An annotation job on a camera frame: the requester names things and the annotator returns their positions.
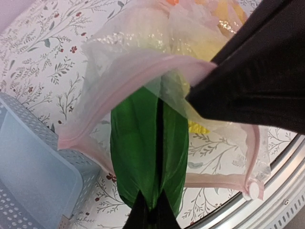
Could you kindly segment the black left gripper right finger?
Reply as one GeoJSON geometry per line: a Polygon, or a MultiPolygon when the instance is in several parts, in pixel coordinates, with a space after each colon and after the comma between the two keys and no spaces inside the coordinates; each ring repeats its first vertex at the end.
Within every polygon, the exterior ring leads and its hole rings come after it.
{"type": "Polygon", "coordinates": [[[172,211],[165,191],[158,198],[155,229],[181,229],[172,211]]]}

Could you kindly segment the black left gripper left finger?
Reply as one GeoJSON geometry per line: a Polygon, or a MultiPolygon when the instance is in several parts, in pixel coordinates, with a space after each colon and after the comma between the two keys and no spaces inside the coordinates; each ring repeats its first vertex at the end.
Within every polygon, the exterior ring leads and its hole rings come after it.
{"type": "Polygon", "coordinates": [[[139,191],[123,229],[148,229],[148,213],[145,198],[139,191]]]}

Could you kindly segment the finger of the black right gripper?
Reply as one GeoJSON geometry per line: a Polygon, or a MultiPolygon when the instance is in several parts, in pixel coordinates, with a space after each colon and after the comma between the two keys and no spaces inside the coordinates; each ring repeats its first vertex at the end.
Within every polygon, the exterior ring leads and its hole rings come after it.
{"type": "Polygon", "coordinates": [[[206,119],[305,132],[305,41],[293,39],[244,62],[229,60],[193,87],[206,119]]]}
{"type": "Polygon", "coordinates": [[[230,56],[250,58],[305,35],[303,0],[263,0],[245,24],[213,57],[221,64],[230,56]]]}

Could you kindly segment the green bok choy toy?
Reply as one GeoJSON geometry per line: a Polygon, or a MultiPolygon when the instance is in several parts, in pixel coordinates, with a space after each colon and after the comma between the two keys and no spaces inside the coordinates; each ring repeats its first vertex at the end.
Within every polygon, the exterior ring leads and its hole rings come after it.
{"type": "Polygon", "coordinates": [[[142,192],[149,209],[164,190],[179,214],[189,144],[179,76],[157,78],[111,112],[111,158],[121,199],[132,207],[142,192]]]}

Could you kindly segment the orange mango toy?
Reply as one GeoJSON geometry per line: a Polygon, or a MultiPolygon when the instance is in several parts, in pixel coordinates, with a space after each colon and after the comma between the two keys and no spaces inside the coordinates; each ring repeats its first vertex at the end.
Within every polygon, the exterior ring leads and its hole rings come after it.
{"type": "Polygon", "coordinates": [[[166,0],[166,1],[173,6],[179,3],[179,0],[166,0]]]}

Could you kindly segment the light blue plastic basket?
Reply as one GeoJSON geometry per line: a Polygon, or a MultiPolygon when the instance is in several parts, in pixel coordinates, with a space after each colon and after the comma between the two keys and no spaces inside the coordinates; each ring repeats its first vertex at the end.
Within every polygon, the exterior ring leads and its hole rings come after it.
{"type": "Polygon", "coordinates": [[[20,102],[0,95],[0,226],[67,229],[99,167],[83,154],[58,150],[57,135],[20,102]]]}

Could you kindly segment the clear pink zip top bag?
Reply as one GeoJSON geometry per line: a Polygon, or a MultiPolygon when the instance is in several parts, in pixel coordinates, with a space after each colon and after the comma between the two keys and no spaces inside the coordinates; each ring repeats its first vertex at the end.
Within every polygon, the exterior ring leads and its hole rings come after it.
{"type": "Polygon", "coordinates": [[[191,86],[215,66],[214,56],[247,20],[236,0],[136,0],[105,23],[82,50],[87,68],[81,97],[59,130],[58,149],[74,149],[117,174],[114,127],[102,121],[142,88],[188,120],[188,133],[213,132],[237,144],[244,171],[227,175],[184,172],[185,187],[241,191],[263,199],[270,176],[268,129],[201,118],[186,101],[191,86]]]}

